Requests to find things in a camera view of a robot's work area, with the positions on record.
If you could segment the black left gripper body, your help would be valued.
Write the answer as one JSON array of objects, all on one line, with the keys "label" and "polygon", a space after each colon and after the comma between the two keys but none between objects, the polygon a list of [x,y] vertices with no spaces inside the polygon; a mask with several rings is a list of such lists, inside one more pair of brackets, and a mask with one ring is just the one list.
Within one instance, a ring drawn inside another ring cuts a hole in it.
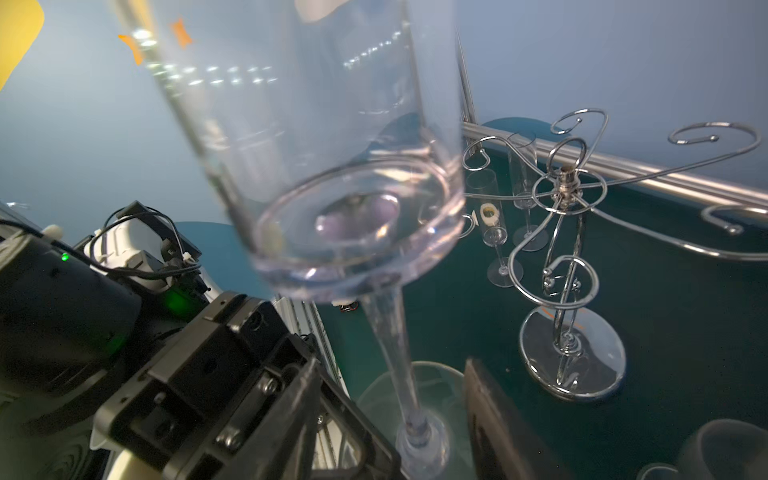
[{"label": "black left gripper body", "polygon": [[166,479],[218,479],[299,370],[321,364],[308,479],[398,479],[401,459],[268,301],[226,292],[97,410],[94,430]]}]

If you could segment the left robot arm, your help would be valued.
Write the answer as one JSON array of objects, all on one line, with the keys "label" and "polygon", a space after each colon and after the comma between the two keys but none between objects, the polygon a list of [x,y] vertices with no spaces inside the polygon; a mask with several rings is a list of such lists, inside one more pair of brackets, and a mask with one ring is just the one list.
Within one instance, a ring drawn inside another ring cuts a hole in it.
[{"label": "left robot arm", "polygon": [[137,202],[75,246],[2,212],[2,477],[401,478],[316,339],[199,256]]}]

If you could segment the clear flute glass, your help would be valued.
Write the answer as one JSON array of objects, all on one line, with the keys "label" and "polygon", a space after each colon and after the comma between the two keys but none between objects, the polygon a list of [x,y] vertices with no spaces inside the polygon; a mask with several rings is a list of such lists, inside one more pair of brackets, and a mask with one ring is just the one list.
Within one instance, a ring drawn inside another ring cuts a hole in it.
[{"label": "clear flute glass", "polygon": [[686,440],[675,464],[648,464],[636,478],[766,479],[767,431],[734,419],[710,421]]},{"label": "clear flute glass", "polygon": [[[476,214],[482,241],[486,246],[492,248],[496,255],[496,259],[488,266],[487,278],[499,288],[512,288],[514,283],[511,274],[522,274],[523,268],[517,260],[510,263],[509,256],[502,251],[502,247],[508,240],[508,232],[501,201],[490,199],[490,196],[499,194],[495,172],[490,168],[469,172],[466,177],[466,193],[467,195],[473,194],[473,197],[468,198],[468,200]],[[501,223],[498,227],[488,228],[483,224],[480,218],[480,207],[483,203],[493,203],[499,209]]]},{"label": "clear flute glass", "polygon": [[[537,163],[536,135],[532,131],[519,131],[510,135],[507,140],[516,148],[516,151],[510,152],[509,160],[512,194],[514,196],[530,194],[533,182],[538,176],[528,168],[525,160],[533,164]],[[523,248],[524,252],[537,252],[545,248],[549,242],[548,233],[542,231],[538,235],[533,235],[537,225],[532,222],[531,211],[536,204],[530,199],[514,200],[513,204],[516,209],[523,212],[525,220],[525,225],[514,232],[513,243],[519,245],[529,239]]]},{"label": "clear flute glass", "polygon": [[118,1],[280,296],[360,304],[388,372],[363,410],[409,479],[470,479],[461,376],[411,358],[403,287],[464,228],[450,1]]}]

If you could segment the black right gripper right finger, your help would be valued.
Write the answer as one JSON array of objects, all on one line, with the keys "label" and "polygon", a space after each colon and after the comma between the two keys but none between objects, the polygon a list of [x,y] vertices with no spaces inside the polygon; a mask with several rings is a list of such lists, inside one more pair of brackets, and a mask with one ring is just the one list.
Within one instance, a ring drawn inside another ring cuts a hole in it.
[{"label": "black right gripper right finger", "polygon": [[464,398],[479,479],[571,479],[483,363],[466,360]]}]

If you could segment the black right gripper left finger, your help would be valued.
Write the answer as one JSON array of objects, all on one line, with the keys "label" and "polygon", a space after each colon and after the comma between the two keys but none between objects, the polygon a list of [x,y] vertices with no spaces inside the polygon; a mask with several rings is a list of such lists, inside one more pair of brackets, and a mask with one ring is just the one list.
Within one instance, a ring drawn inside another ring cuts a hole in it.
[{"label": "black right gripper left finger", "polygon": [[310,359],[218,479],[308,479],[311,477],[321,364]]}]

